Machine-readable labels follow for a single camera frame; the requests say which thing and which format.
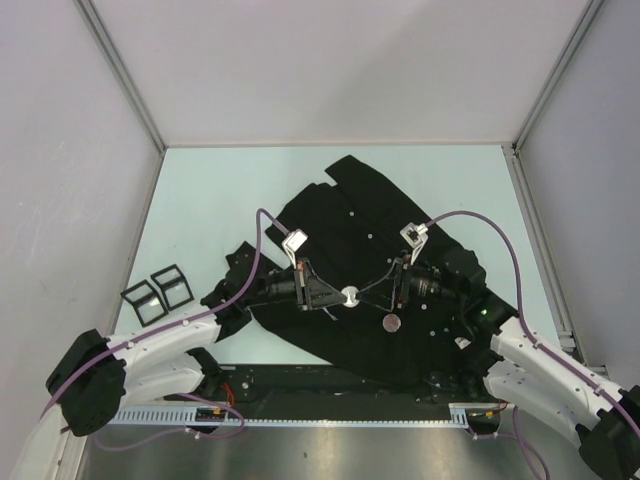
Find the black garment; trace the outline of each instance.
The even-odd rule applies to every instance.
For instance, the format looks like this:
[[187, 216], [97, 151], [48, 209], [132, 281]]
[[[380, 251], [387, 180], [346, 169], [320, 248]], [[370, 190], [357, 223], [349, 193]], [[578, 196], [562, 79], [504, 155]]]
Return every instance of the black garment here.
[[[326, 172], [337, 185], [309, 185], [284, 207], [278, 220], [309, 236], [296, 255], [308, 258], [320, 278], [338, 289], [347, 285], [362, 288], [389, 269], [389, 259], [409, 250], [400, 230], [409, 222], [420, 224], [430, 218], [385, 176], [352, 156]], [[419, 258], [435, 266], [441, 266], [450, 250], [462, 248], [437, 225], [428, 235]], [[267, 236], [278, 245], [284, 239], [274, 227], [267, 229]], [[219, 284], [202, 303], [213, 306], [216, 298], [237, 290], [252, 258], [248, 244], [229, 255], [226, 283]], [[259, 273], [273, 268], [278, 267], [263, 258]], [[410, 386], [428, 381], [432, 372], [455, 374], [462, 362], [453, 333], [448, 331], [453, 330], [451, 320], [458, 307], [435, 298], [425, 305], [426, 310], [420, 303], [395, 312], [402, 322], [395, 333], [382, 326], [385, 312], [364, 304], [353, 309], [331, 307], [331, 315], [301, 312], [292, 304], [253, 307], [252, 311], [267, 330], [335, 366], [372, 380]], [[248, 321], [247, 316], [242, 321], [237, 315], [231, 318], [231, 311], [228, 315], [233, 322], [225, 325], [225, 335]]]

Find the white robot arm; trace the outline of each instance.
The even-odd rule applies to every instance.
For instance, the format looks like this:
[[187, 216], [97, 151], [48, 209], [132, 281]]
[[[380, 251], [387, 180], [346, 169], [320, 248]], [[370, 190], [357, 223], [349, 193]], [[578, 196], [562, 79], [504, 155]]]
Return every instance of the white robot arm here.
[[[401, 234], [414, 252], [419, 251], [427, 240], [429, 226], [459, 213], [445, 214], [426, 225], [410, 224]], [[497, 228], [479, 214], [462, 213], [482, 218]], [[513, 254], [508, 240], [505, 236], [503, 239]], [[395, 259], [385, 277], [361, 291], [348, 287], [347, 295], [318, 278], [308, 260], [296, 259], [295, 250], [304, 240], [306, 235], [299, 231], [287, 236], [283, 247], [293, 271], [286, 278], [270, 277], [263, 291], [254, 292], [250, 299], [243, 298], [246, 305], [282, 301], [284, 296], [296, 301], [305, 311], [339, 304], [352, 307], [360, 301], [380, 308], [400, 309], [411, 298], [425, 295], [460, 297], [459, 292], [448, 286], [447, 272], [416, 265], [417, 255], [411, 254]], [[464, 275], [471, 271], [465, 265], [469, 257], [461, 258], [459, 270]], [[258, 259], [256, 255], [250, 278], [228, 304], [246, 292], [255, 276]], [[515, 311], [486, 288], [483, 292], [484, 296], [471, 302], [472, 307], [464, 319], [458, 319], [462, 333], [456, 343], [463, 354], [480, 366], [487, 391], [495, 398], [527, 410], [565, 436], [580, 449], [585, 462], [601, 478], [629, 478], [640, 467], [637, 426], [640, 387], [626, 392], [591, 372], [530, 332], [519, 315], [520, 301]], [[467, 288], [464, 294], [472, 292]], [[60, 427], [62, 413], [71, 432], [83, 436], [99, 430], [124, 407], [174, 393], [217, 388], [219, 366], [200, 347], [218, 338], [221, 326], [213, 313], [225, 306], [213, 311], [197, 307], [132, 334], [103, 338], [96, 331], [90, 331], [81, 335], [47, 381], [52, 399], [39, 428], [47, 429], [50, 435], [57, 431], [57, 437], [68, 434]], [[58, 440], [51, 439], [51, 451], [45, 458], [56, 456], [54, 445], [59, 445]], [[26, 475], [23, 471], [29, 473], [29, 468], [20, 469], [19, 465], [12, 478], [51, 478], [45, 470], [42, 476]]]

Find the light blue table surface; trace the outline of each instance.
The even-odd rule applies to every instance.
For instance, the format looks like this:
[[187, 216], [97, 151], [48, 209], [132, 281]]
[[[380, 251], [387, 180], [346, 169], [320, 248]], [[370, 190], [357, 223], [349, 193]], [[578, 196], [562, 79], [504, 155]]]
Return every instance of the light blue table surface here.
[[[244, 240], [255, 244], [257, 208], [277, 215], [309, 183], [333, 184], [324, 169], [348, 154], [382, 172], [432, 217], [467, 209], [497, 222], [518, 254], [526, 318], [534, 329], [558, 344], [499, 146], [171, 148], [129, 285], [176, 263], [199, 301], [227, 271], [224, 256]], [[263, 229], [267, 226], [268, 222], [263, 222]], [[513, 265], [492, 228], [463, 217], [446, 219], [441, 226], [476, 252], [487, 270], [489, 287], [515, 306]], [[286, 266], [286, 256], [268, 239], [263, 252]], [[133, 309], [123, 305], [116, 332], [139, 328]], [[210, 351], [221, 363], [326, 363], [266, 331], [255, 320], [240, 333], [211, 346]]]

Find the black joint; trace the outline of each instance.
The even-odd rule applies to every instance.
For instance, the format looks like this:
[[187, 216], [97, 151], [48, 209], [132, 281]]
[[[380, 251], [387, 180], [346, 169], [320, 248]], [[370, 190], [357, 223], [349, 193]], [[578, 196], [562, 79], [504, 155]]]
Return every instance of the black joint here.
[[512, 317], [518, 317], [518, 311], [488, 289], [465, 312], [467, 322], [489, 335], [499, 335], [500, 327]]
[[202, 347], [193, 348], [187, 354], [200, 364], [204, 375], [204, 380], [202, 380], [194, 394], [203, 398], [211, 397], [220, 388], [220, 385], [225, 382], [224, 370], [220, 368], [216, 359]]
[[[229, 288], [229, 284], [223, 280], [216, 285], [215, 290], [200, 300], [200, 305], [212, 309], [224, 303], [234, 293], [235, 290], [231, 290]], [[234, 335], [250, 321], [251, 313], [247, 310], [246, 305], [242, 300], [227, 306], [224, 310], [216, 313], [216, 323], [220, 325], [220, 334], [216, 341], [219, 342], [231, 335]]]
[[464, 358], [467, 370], [475, 373], [480, 377], [486, 377], [489, 374], [489, 370], [496, 363], [504, 360], [504, 357], [498, 355], [492, 350], [478, 345], [477, 342], [473, 342], [462, 351], [462, 358]]
[[460, 293], [473, 297], [485, 288], [487, 272], [471, 250], [452, 248], [444, 254], [442, 263], [445, 282], [457, 283], [455, 289]]
[[[80, 335], [47, 379], [49, 393], [55, 394], [74, 372], [107, 348], [107, 339], [97, 330]], [[125, 375], [122, 363], [109, 355], [80, 375], [62, 394], [58, 403], [75, 436], [99, 430], [118, 413]]]
[[[640, 422], [640, 387], [623, 390], [619, 404], [636, 424]], [[593, 430], [576, 428], [580, 456], [603, 480], [626, 480], [640, 468], [640, 439], [615, 408], [599, 411], [598, 416], [601, 420]]]

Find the purple cable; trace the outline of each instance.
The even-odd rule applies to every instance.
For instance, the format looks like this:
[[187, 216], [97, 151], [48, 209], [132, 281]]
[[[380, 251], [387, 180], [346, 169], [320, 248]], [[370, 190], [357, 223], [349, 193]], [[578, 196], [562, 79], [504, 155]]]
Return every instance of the purple cable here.
[[240, 412], [238, 412], [236, 409], [229, 407], [227, 405], [224, 405], [222, 403], [217, 403], [217, 402], [212, 402], [210, 400], [205, 400], [204, 398], [200, 398], [197, 397], [195, 395], [191, 395], [189, 393], [184, 393], [184, 394], [179, 394], [181, 397], [185, 397], [188, 398], [189, 400], [195, 400], [196, 402], [200, 402], [200, 403], [206, 403], [207, 405], [213, 405], [214, 407], [218, 407], [218, 408], [222, 408], [223, 410], [226, 410], [230, 413], [233, 413], [238, 420], [240, 420], [240, 426], [235, 429], [232, 432], [229, 433], [223, 433], [220, 435], [213, 435], [211, 433], [203, 433], [203, 432], [198, 432], [198, 431], [193, 431], [189, 428], [183, 428], [183, 427], [178, 427], [178, 428], [171, 428], [169, 430], [163, 430], [162, 432], [158, 432], [155, 435], [151, 435], [150, 437], [145, 438], [144, 440], [140, 440], [139, 442], [135, 442], [135, 443], [131, 443], [129, 445], [123, 445], [120, 447], [112, 447], [109, 445], [105, 445], [104, 443], [102, 443], [102, 440], [100, 440], [100, 437], [98, 437], [98, 435], [94, 435], [93, 436], [93, 441], [95, 442], [95, 444], [98, 446], [98, 448], [105, 450], [107, 452], [126, 452], [128, 450], [133, 450], [134, 448], [138, 448], [141, 447], [142, 445], [146, 445], [149, 442], [152, 442], [153, 440], [156, 440], [160, 437], [164, 437], [166, 435], [173, 435], [174, 433], [191, 433], [194, 436], [195, 435], [199, 435], [201, 437], [205, 437], [205, 438], [230, 438], [230, 437], [235, 437], [236, 435], [238, 435], [242, 430], [244, 430], [245, 428], [245, 419], [242, 416], [242, 414]]
[[[513, 245], [511, 244], [511, 242], [509, 241], [509, 238], [507, 237], [507, 234], [504, 233], [504, 230], [502, 230], [498, 226], [498, 224], [495, 223], [490, 218], [485, 217], [484, 215], [482, 215], [480, 213], [471, 212], [469, 210], [455, 210], [453, 212], [444, 213], [444, 214], [439, 215], [436, 218], [428, 221], [426, 223], [426, 227], [429, 228], [432, 225], [435, 225], [436, 223], [438, 223], [440, 220], [444, 220], [445, 218], [453, 217], [453, 216], [456, 216], [456, 215], [467, 215], [469, 217], [475, 217], [475, 218], [479, 218], [480, 220], [483, 220], [484, 222], [486, 222], [489, 225], [491, 225], [493, 227], [493, 229], [496, 232], [498, 232], [498, 235], [500, 235], [500, 237], [504, 241], [505, 245], [507, 246], [507, 249], [509, 250], [509, 254], [511, 255], [511, 260], [513, 261], [513, 268], [515, 270], [515, 275], [516, 275], [516, 298], [517, 298], [516, 301], [517, 301], [517, 305], [518, 305], [518, 313], [519, 313], [519, 316], [520, 316], [520, 318], [519, 318], [520, 326], [522, 327], [522, 330], [524, 330], [524, 333], [527, 335], [527, 338], [532, 343], [536, 343], [537, 340], [536, 340], [535, 336], [533, 335], [532, 331], [529, 329], [529, 326], [527, 325], [527, 322], [525, 321], [525, 318], [524, 318], [524, 309], [523, 309], [523, 306], [522, 306], [522, 304], [523, 304], [523, 302], [522, 302], [522, 278], [520, 276], [520, 264], [518, 263], [518, 257], [516, 256], [515, 249], [513, 248]], [[567, 370], [569, 370], [571, 373], [573, 373], [580, 380], [582, 380], [587, 385], [589, 385], [594, 391], [598, 388], [597, 382], [595, 382], [588, 375], [585, 375], [580, 370], [575, 368], [573, 365], [571, 365], [571, 363], [569, 363], [567, 360], [562, 358], [560, 355], [556, 354], [553, 350], [551, 350], [545, 344], [543, 344], [543, 343], [539, 344], [538, 348], [540, 350], [542, 350], [544, 353], [546, 353], [548, 356], [553, 358], [557, 363], [559, 363], [560, 365], [565, 367]], [[629, 426], [631, 427], [633, 432], [640, 439], [640, 427], [633, 420], [633, 418], [631, 418], [631, 415], [629, 415], [629, 413], [624, 408], [622, 408], [622, 406], [605, 390], [600, 391], [599, 395], [602, 395], [602, 397], [607, 402], [609, 402], [611, 404], [611, 406], [622, 416], [622, 418], [625, 419], [625, 421], [629, 424]]]
[[[475, 433], [473, 431], [473, 429], [471, 427], [469, 427], [469, 432], [474, 436], [474, 440], [495, 440], [496, 438], [508, 438], [510, 440], [518, 440], [518, 437], [516, 437], [515, 435], [512, 435], [510, 433], [498, 433], [497, 435], [493, 435], [493, 434], [488, 434], [488, 435], [478, 435], [477, 433]], [[527, 450], [529, 450], [531, 453], [533, 453], [533, 455], [538, 459], [538, 462], [540, 462], [540, 465], [542, 465], [542, 468], [544, 469], [544, 476], [545, 476], [545, 480], [551, 480], [551, 472], [549, 471], [549, 466], [545, 463], [544, 459], [542, 458], [542, 455], [540, 455], [540, 452], [538, 452], [533, 445], [531, 445], [529, 442], [527, 442], [526, 440], [523, 440], [524, 446]], [[536, 477], [538, 477], [537, 472], [532, 468], [531, 469], [533, 471], [533, 474], [536, 475]]]
[[224, 310], [225, 308], [230, 307], [231, 305], [233, 305], [234, 302], [236, 302], [240, 297], [242, 297], [242, 295], [244, 295], [245, 292], [251, 286], [251, 283], [253, 283], [253, 279], [255, 278], [256, 273], [258, 272], [258, 264], [260, 263], [260, 247], [262, 245], [262, 227], [261, 227], [261, 224], [260, 224], [260, 215], [261, 214], [265, 215], [267, 218], [269, 218], [269, 220], [271, 220], [273, 222], [273, 224], [276, 226], [276, 228], [278, 228], [278, 230], [280, 230], [282, 233], [284, 233], [285, 235], [287, 235], [289, 233], [289, 230], [287, 230], [286, 227], [284, 225], [282, 225], [282, 223], [278, 222], [273, 217], [273, 215], [271, 215], [269, 212], [267, 212], [264, 208], [259, 208], [256, 211], [256, 230], [257, 230], [256, 253], [255, 253], [255, 256], [253, 257], [253, 264], [251, 265], [251, 271], [249, 272], [249, 276], [247, 277], [247, 281], [242, 286], [242, 288], [240, 288], [240, 290], [238, 290], [238, 292], [235, 295], [233, 295], [225, 303], [222, 303], [222, 304], [220, 304], [220, 305], [218, 305], [216, 307], [213, 307], [211, 310], [207, 310], [206, 312], [202, 312], [202, 313], [198, 313], [196, 315], [192, 315], [191, 317], [187, 317], [185, 319], [176, 320], [175, 322], [167, 323], [166, 325], [162, 325], [162, 326], [160, 326], [158, 328], [155, 328], [155, 329], [150, 330], [150, 331], [148, 331], [146, 333], [143, 333], [142, 335], [138, 335], [137, 337], [134, 337], [134, 338], [132, 338], [130, 340], [127, 340], [126, 342], [122, 342], [122, 343], [116, 345], [115, 347], [110, 348], [109, 350], [106, 350], [106, 351], [102, 352], [101, 354], [93, 357], [87, 363], [82, 365], [78, 370], [73, 372], [73, 374], [62, 385], [60, 385], [60, 388], [58, 388], [58, 390], [56, 390], [56, 392], [51, 396], [51, 399], [49, 400], [49, 403], [47, 403], [47, 406], [44, 408], [44, 411], [42, 412], [42, 415], [40, 416], [40, 418], [42, 418], [44, 416], [44, 414], [47, 413], [47, 411], [49, 411], [49, 409], [51, 407], [53, 407], [58, 402], [60, 397], [64, 394], [64, 392], [67, 391], [69, 386], [73, 382], [75, 382], [84, 372], [86, 372], [91, 367], [93, 367], [95, 364], [97, 364], [98, 362], [104, 360], [108, 356], [110, 356], [110, 355], [112, 355], [112, 354], [114, 354], [116, 352], [119, 352], [123, 348], [126, 348], [127, 345], [129, 344], [129, 342], [139, 342], [141, 340], [145, 340], [145, 339], [147, 339], [149, 337], [157, 335], [158, 333], [161, 333], [161, 332], [164, 332], [166, 330], [169, 330], [169, 329], [171, 329], [173, 327], [177, 327], [179, 325], [183, 325], [185, 321], [192, 322], [194, 320], [198, 320], [200, 318], [206, 317], [207, 315], [211, 315], [213, 313], [217, 313], [217, 312], [219, 312], [221, 310]]
[[[516, 405], [515, 407], [513, 407], [513, 431], [515, 432], [514, 437], [516, 438], [516, 440], [518, 440], [518, 443], [520, 444], [520, 450], [522, 450], [522, 454], [524, 455], [524, 459], [527, 461], [527, 465], [529, 465], [529, 468], [531, 469], [531, 471], [533, 472], [533, 474], [535, 475], [535, 477], [538, 480], [542, 480], [542, 477], [538, 474], [538, 472], [536, 471], [536, 466], [533, 463], [533, 459], [531, 458], [531, 455], [529, 455], [529, 449], [527, 448], [527, 442], [524, 439], [524, 437], [520, 434], [520, 418], [519, 418], [519, 409], [518, 406]], [[545, 473], [548, 471], [546, 468], [546, 465], [544, 462], [541, 462], [544, 469], [545, 469]]]

